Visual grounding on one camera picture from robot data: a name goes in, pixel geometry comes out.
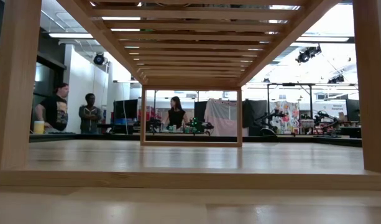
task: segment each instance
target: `graphic t-shirt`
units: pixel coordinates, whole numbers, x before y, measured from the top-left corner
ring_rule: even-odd
[[[63,131],[67,126],[67,101],[59,96],[51,96],[40,103],[45,108],[45,122]]]

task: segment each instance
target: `wooden post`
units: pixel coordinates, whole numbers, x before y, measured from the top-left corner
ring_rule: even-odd
[[[381,0],[353,0],[364,168],[381,172]]]
[[[0,170],[26,163],[42,0],[5,2],[0,48]]]
[[[242,146],[242,92],[237,90],[237,143]]]
[[[146,141],[146,87],[142,85],[142,105],[140,109],[140,145],[143,146]]]

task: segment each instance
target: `yellow cup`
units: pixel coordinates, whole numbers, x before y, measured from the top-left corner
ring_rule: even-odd
[[[44,133],[44,122],[34,121],[34,134],[43,134],[43,133]]]

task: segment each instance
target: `black t-shirt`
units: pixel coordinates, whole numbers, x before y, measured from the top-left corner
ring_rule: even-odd
[[[184,110],[180,110],[180,111],[169,110],[168,115],[170,118],[170,126],[176,125],[177,128],[181,127],[183,116],[185,115],[185,113],[186,112]]]
[[[40,103],[45,108],[45,122],[63,131],[67,126],[67,101],[59,96],[51,96]]]

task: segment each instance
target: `man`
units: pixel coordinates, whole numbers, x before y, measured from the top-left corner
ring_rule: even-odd
[[[78,115],[81,118],[81,134],[98,134],[98,122],[102,119],[102,112],[95,107],[95,95],[88,93],[85,96],[86,106],[81,106]]]
[[[35,107],[35,113],[39,121],[44,121],[45,132],[58,133],[65,130],[68,121],[67,101],[68,84],[62,83],[55,90],[55,95],[43,100]]]

